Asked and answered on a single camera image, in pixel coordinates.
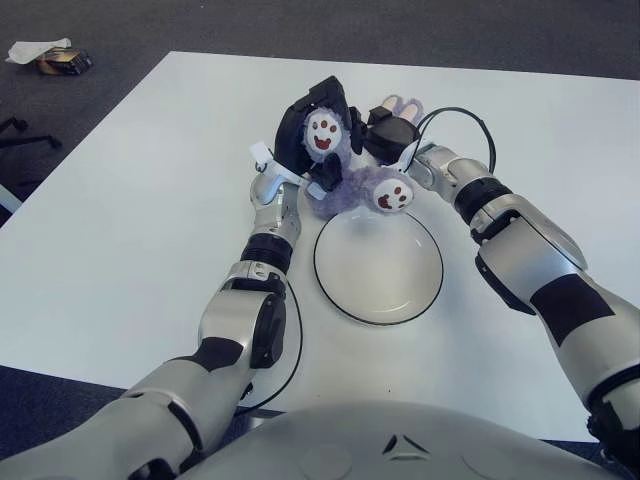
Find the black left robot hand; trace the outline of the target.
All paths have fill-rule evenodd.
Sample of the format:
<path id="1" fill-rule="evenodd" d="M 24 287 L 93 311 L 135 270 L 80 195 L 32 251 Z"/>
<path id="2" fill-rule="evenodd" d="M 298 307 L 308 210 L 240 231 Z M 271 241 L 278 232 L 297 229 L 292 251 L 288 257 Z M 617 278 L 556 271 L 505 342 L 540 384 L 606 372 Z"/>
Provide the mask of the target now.
<path id="1" fill-rule="evenodd" d="M 294 102 L 279 124 L 274 159 L 310 181 L 317 196 L 335 190 L 343 169 L 354 154 L 361 154 L 364 123 L 357 108 L 347 104 L 339 80 L 330 76 Z"/>

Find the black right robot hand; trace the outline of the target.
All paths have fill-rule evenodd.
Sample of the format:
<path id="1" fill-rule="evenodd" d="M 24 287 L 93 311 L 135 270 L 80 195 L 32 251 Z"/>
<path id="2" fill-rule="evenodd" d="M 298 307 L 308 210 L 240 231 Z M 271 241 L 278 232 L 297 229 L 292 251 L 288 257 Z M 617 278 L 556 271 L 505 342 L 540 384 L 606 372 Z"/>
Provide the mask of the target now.
<path id="1" fill-rule="evenodd" d="M 396 163 L 403 151 L 417 140 L 421 113 L 416 104 L 407 104 L 398 112 L 383 106 L 372 109 L 364 134 L 364 149 L 383 165 Z"/>

